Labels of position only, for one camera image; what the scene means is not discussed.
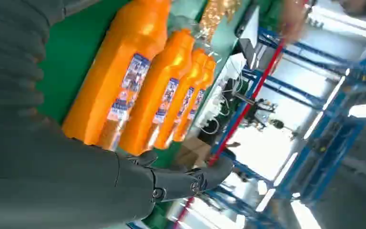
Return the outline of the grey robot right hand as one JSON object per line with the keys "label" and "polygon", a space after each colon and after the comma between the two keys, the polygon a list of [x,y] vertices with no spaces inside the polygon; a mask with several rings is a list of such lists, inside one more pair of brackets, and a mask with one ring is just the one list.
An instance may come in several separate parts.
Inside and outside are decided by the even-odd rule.
{"label": "grey robot right hand", "polygon": [[136,165],[47,120],[0,119],[0,229],[100,229],[218,186],[231,160],[186,173]]}

